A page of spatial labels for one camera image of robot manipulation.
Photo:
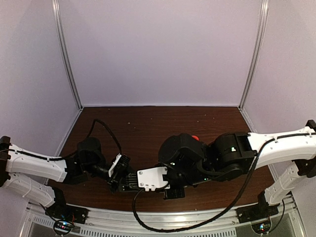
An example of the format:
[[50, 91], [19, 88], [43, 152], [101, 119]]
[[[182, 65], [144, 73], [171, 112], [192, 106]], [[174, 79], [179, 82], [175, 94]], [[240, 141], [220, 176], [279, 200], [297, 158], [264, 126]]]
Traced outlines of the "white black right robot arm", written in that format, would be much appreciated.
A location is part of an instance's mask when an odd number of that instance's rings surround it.
[[198, 138], [181, 133], [167, 138], [158, 152], [159, 163], [167, 167], [165, 179], [170, 188], [165, 199], [183, 198], [186, 186], [211, 181], [233, 180], [272, 163], [291, 161], [291, 165], [263, 191], [263, 200], [255, 204], [253, 214], [265, 217], [272, 206], [292, 191], [301, 181], [316, 174], [316, 123], [290, 132], [226, 133], [209, 145]]

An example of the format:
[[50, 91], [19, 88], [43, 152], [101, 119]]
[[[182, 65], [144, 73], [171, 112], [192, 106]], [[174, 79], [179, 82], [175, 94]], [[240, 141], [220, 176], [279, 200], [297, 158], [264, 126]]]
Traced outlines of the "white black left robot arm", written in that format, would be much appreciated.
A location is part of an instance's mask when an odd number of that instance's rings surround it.
[[129, 158], [119, 153], [112, 164], [107, 163], [101, 143], [95, 137], [85, 138], [73, 153], [65, 157], [27, 151], [12, 144], [8, 136], [0, 139], [1, 188], [51, 208], [60, 219], [71, 215], [63, 192], [40, 184], [32, 176], [75, 185], [86, 181], [88, 175], [104, 179], [113, 193], [139, 190], [137, 174], [129, 167]]

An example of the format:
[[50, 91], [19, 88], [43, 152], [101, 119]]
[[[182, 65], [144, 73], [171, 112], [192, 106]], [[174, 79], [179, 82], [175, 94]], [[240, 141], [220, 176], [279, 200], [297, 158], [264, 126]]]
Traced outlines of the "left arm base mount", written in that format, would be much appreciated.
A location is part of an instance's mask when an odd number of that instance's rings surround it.
[[61, 189], [53, 187], [54, 203], [50, 207], [44, 207], [45, 214], [53, 220], [53, 230], [58, 236], [69, 234], [75, 224], [85, 224], [88, 209], [66, 204]]

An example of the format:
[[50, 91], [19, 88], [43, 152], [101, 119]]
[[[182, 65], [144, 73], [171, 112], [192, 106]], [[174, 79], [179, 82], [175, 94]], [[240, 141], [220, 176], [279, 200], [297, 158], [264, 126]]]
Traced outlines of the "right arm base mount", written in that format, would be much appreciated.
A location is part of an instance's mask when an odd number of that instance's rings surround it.
[[267, 234], [272, 228], [271, 216], [277, 215], [279, 204], [269, 205], [265, 198], [265, 191], [258, 195], [258, 203], [236, 209], [239, 223], [256, 222], [261, 219], [267, 221], [257, 222], [252, 225], [252, 229], [257, 234]]

